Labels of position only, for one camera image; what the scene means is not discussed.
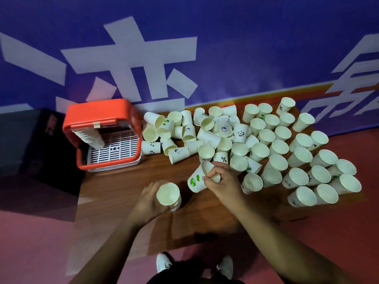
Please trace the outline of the person's right hand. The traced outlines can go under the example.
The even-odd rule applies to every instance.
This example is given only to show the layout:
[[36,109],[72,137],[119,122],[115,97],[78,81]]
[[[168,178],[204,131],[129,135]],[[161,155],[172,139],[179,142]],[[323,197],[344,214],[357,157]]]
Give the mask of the person's right hand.
[[230,212],[240,209],[246,205],[240,182],[233,170],[226,163],[213,161],[215,167],[207,174],[213,176],[219,174],[221,181],[219,183],[205,183],[207,188],[210,189],[220,202],[225,205]]

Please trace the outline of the person's black trousers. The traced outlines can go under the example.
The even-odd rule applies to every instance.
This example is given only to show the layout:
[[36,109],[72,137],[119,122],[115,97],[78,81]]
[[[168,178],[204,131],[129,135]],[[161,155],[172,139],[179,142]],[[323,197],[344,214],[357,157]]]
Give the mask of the person's black trousers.
[[243,281],[231,279],[216,272],[216,266],[211,270],[211,277],[203,277],[205,267],[197,259],[175,261],[173,265],[154,275],[146,284],[245,284]]

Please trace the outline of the pile of white paper cups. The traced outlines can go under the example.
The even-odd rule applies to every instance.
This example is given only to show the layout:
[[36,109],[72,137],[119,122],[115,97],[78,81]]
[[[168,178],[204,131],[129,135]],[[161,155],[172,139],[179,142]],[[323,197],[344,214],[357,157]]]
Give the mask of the pile of white paper cups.
[[216,161],[236,175],[246,173],[243,193],[281,185],[293,207],[336,204],[340,196],[362,191],[355,165],[320,147],[328,144],[321,131],[303,133],[315,123],[311,114],[289,113],[295,101],[284,97],[271,105],[247,104],[239,120],[235,105],[173,111],[167,117],[146,112],[142,154],[164,153],[171,164],[197,154],[200,164]]

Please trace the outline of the person's right forearm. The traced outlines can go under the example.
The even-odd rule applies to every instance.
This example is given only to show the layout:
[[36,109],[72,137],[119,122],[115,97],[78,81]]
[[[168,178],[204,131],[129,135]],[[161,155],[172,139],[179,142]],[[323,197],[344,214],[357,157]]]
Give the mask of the person's right forearm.
[[238,197],[230,211],[282,279],[291,284],[355,284],[340,267],[292,238],[243,198]]

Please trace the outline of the person's left forearm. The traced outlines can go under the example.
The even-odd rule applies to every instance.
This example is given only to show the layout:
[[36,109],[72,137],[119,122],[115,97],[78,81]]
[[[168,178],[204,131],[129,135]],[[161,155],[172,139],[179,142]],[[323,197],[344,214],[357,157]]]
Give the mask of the person's left forearm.
[[68,284],[117,284],[140,229],[157,216],[130,215]]

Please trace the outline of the person's left white shoe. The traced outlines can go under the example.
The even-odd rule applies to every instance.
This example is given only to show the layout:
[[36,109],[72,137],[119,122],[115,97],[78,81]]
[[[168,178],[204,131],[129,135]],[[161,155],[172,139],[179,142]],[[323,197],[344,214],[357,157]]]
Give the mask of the person's left white shoe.
[[175,260],[168,252],[159,253],[156,257],[157,273],[169,269]]

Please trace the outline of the person's right white shoe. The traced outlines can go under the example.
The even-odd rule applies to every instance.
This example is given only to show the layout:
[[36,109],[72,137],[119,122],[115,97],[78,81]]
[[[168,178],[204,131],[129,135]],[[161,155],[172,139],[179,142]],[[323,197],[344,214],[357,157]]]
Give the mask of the person's right white shoe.
[[231,280],[234,272],[233,260],[229,255],[226,255],[216,265],[216,272],[226,279]]

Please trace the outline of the plain white paper cup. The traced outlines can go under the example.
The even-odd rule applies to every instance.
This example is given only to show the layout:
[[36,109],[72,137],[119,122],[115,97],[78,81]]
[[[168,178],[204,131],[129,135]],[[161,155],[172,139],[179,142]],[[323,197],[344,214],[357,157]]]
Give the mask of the plain white paper cup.
[[156,198],[161,205],[169,206],[173,212],[180,209],[182,203],[180,189],[172,182],[161,185],[156,193]]

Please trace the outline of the dark cabinet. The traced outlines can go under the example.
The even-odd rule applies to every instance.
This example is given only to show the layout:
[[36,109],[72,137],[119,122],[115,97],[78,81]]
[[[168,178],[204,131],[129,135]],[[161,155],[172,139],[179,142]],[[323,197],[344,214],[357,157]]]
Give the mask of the dark cabinet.
[[46,108],[0,114],[0,179],[26,176],[79,196],[85,172],[63,132],[64,117]]

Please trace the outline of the person's white shoe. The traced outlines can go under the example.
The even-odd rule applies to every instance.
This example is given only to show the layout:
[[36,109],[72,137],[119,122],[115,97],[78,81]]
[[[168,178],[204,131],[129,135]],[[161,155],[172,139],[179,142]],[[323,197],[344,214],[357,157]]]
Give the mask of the person's white shoe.
[[226,255],[216,265],[216,272],[226,279],[231,280],[234,272],[233,260],[229,255]]
[[175,260],[168,252],[159,253],[156,257],[157,273],[169,269]]

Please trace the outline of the white slotted tray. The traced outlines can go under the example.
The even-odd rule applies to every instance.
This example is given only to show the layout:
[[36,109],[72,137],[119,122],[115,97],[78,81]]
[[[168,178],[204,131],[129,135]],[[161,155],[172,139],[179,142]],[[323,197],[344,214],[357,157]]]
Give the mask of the white slotted tray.
[[[100,150],[89,147],[87,155],[88,165],[100,164],[101,166],[99,168],[90,168],[88,169],[88,172],[104,172],[131,167],[140,163],[142,153],[137,152],[140,138],[134,133],[133,130],[127,129],[102,134],[102,139],[105,143],[105,147]],[[127,158],[135,156],[137,159],[134,161],[127,161],[117,165],[108,164],[110,161],[124,161]]]

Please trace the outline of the blue banner with white letters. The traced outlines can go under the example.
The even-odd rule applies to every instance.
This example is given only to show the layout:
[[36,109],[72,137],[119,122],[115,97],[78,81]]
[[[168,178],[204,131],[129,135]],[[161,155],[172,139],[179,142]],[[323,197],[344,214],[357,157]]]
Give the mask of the blue banner with white letters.
[[285,96],[328,135],[379,127],[379,0],[0,0],[0,114]]

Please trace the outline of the person's left hand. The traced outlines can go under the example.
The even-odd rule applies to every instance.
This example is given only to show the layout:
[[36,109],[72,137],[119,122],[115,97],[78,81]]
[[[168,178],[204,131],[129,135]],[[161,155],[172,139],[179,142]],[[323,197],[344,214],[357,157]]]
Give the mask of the person's left hand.
[[159,215],[170,211],[169,206],[161,205],[156,195],[140,195],[126,219],[129,226],[141,229]]

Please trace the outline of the nested stack of paper cups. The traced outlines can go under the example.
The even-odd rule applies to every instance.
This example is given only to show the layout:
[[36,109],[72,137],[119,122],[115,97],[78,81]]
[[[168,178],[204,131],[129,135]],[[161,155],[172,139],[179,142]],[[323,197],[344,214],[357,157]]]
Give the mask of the nested stack of paper cups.
[[73,129],[73,133],[96,150],[105,148],[105,142],[96,128]]

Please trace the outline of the green print paper cup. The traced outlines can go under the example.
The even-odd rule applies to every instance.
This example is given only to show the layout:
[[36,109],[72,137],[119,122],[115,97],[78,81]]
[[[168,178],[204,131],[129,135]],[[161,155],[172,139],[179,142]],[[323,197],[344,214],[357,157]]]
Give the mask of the green print paper cup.
[[199,193],[207,189],[202,177],[206,176],[214,167],[215,165],[209,161],[202,162],[187,181],[189,189],[194,193]]

